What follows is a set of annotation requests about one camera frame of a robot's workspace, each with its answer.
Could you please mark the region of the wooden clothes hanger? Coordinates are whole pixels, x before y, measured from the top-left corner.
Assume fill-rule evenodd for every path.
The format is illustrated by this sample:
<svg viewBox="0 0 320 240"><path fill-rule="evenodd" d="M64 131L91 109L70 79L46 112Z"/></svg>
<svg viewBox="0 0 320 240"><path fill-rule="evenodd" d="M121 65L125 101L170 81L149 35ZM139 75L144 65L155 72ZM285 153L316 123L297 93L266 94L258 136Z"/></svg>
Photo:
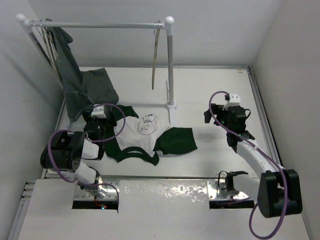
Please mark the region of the wooden clothes hanger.
<svg viewBox="0 0 320 240"><path fill-rule="evenodd" d="M152 74L151 74L151 89L155 88L155 74L156 74L156 65L157 65L157 54L158 54L158 45L160 37L160 29L154 30L155 41L154 41L154 51L153 51L153 60L152 60Z"/></svg>

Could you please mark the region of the green and white t-shirt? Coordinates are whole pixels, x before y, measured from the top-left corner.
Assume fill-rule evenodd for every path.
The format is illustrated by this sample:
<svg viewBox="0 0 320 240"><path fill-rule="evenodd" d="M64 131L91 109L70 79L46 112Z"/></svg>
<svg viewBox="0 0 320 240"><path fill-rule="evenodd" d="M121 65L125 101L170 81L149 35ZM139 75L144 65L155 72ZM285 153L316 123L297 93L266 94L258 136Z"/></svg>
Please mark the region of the green and white t-shirt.
<svg viewBox="0 0 320 240"><path fill-rule="evenodd" d="M155 114L138 116L132 106L112 109L116 126L105 130L105 154L118 163L137 158L156 166L160 157L176 157L198 149L191 127L173 127Z"/></svg>

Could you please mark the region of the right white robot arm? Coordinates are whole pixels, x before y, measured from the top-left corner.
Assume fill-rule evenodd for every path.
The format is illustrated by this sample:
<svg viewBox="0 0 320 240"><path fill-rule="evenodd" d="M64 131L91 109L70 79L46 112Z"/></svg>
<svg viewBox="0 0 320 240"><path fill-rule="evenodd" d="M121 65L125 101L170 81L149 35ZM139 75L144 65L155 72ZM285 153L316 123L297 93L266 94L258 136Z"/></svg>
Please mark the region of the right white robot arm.
<svg viewBox="0 0 320 240"><path fill-rule="evenodd" d="M259 177L259 186L250 195L257 202L265 218L279 217L282 209L286 215L300 214L303 210L300 179L293 169L285 169L270 162L255 137L246 129L251 111L239 105L226 108L212 103L204 112L204 122L226 128L227 144L251 166Z"/></svg>

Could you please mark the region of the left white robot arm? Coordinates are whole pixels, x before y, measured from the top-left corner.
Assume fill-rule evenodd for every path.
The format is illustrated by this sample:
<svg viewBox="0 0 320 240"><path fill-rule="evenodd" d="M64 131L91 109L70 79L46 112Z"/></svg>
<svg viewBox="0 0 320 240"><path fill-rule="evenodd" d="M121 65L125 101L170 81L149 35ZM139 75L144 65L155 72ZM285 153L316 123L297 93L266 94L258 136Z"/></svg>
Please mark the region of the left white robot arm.
<svg viewBox="0 0 320 240"><path fill-rule="evenodd" d="M105 148L99 140L105 133L104 123L104 119L90 117L83 131L53 132L40 157L42 168L55 171L68 183L77 182L81 189L99 191L104 185L101 174L84 160L102 160Z"/></svg>

